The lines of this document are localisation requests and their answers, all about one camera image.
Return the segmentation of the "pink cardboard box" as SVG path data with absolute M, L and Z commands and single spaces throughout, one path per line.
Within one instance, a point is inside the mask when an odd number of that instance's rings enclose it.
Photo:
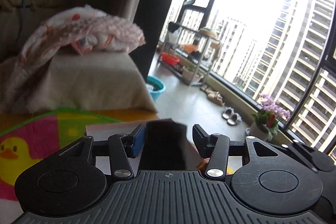
M 109 124 L 96 124 L 86 126 L 86 135 L 92 136 L 94 141 L 108 140 L 110 135 L 116 134 L 130 134 L 138 125 L 144 124 L 153 120 L 135 121 L 135 122 L 123 122 L 123 123 L 109 123 Z M 187 170 L 195 170 L 198 168 L 203 159 L 199 155 L 196 147 L 193 143 L 189 142 L 187 138 L 188 129 L 184 133 L 181 141 L 181 149 L 183 151 L 183 157 L 186 163 Z M 104 174 L 110 174 L 110 165 L 108 156 L 96 157 L 96 167 Z

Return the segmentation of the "grey slippers pair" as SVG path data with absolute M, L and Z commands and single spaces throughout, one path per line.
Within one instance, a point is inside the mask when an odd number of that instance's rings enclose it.
M 222 112 L 222 118 L 227 121 L 230 126 L 236 126 L 241 123 L 242 118 L 239 113 L 235 112 L 232 107 L 226 107 Z

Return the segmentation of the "potted pink orchid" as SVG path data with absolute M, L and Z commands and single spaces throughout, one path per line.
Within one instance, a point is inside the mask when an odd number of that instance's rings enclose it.
M 278 134 L 279 120 L 287 121 L 290 118 L 290 111 L 281 107 L 280 102 L 268 94 L 262 94 L 259 99 L 261 110 L 253 115 L 255 121 L 245 134 L 263 141 L 271 141 Z

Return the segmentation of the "teal plastic basin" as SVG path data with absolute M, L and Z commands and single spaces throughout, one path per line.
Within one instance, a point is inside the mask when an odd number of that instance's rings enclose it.
M 155 76 L 147 77 L 146 86 L 154 102 L 156 102 L 160 95 L 166 90 L 166 85 Z

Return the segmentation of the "beige sofa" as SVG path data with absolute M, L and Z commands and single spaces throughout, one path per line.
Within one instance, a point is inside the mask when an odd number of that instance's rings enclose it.
M 92 50 L 80 55 L 71 46 L 60 48 L 2 112 L 39 113 L 61 107 L 156 111 L 130 53 Z

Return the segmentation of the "red plastic basin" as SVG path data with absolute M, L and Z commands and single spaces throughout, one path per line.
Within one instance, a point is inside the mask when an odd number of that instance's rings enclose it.
M 171 55 L 171 54 L 168 54 L 166 52 L 163 52 L 161 54 L 161 59 L 164 63 L 174 67 L 177 65 L 177 63 L 179 63 L 179 58 L 177 58 L 176 56 L 174 55 Z

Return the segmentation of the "metal storage rack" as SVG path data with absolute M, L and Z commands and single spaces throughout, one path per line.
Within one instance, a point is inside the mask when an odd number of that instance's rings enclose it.
M 158 61 L 188 86 L 202 86 L 219 59 L 221 50 L 222 43 L 213 30 L 193 30 L 169 22 Z M 164 63 L 161 59 L 163 52 L 179 58 L 179 63 L 174 67 Z

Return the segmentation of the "colourful cartoon play mat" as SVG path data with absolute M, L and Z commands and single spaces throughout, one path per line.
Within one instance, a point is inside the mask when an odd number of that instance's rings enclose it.
M 93 124 L 154 120 L 156 114 L 146 110 L 82 111 L 59 109 L 45 114 L 1 114 L 1 141 L 22 138 L 31 159 L 45 157 L 82 137 L 85 127 Z

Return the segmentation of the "floral pink blanket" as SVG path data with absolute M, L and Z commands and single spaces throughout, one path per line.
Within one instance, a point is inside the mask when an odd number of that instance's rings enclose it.
M 131 53 L 146 43 L 143 30 L 125 18 L 89 5 L 62 11 L 39 25 L 19 55 L 1 63 L 1 111 L 62 47 L 83 55 L 92 50 Z

